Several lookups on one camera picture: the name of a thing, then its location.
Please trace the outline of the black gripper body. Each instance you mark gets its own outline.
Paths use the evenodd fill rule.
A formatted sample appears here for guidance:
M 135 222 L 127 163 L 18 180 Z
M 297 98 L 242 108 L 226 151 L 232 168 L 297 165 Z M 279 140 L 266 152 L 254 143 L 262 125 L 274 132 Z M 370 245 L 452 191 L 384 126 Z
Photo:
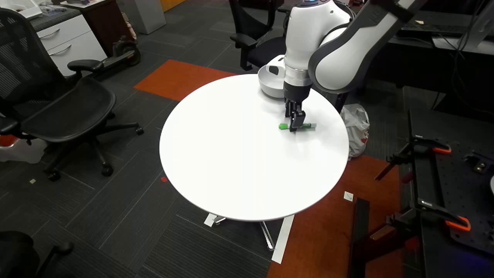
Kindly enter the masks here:
M 303 104 L 303 100 L 309 95 L 311 87 L 309 86 L 296 86 L 291 83 L 285 84 L 285 94 L 286 94 L 286 108 L 289 111 L 297 109 Z

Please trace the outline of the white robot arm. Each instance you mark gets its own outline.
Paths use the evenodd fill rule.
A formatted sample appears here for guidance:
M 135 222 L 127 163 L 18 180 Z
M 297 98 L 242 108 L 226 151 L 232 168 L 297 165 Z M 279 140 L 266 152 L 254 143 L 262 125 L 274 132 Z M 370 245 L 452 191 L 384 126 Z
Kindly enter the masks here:
M 337 0 L 296 4 L 289 13 L 283 55 L 288 128 L 306 128 L 303 100 L 311 89 L 336 94 L 342 109 L 357 89 L 381 47 L 428 0 L 367 0 L 357 13 Z

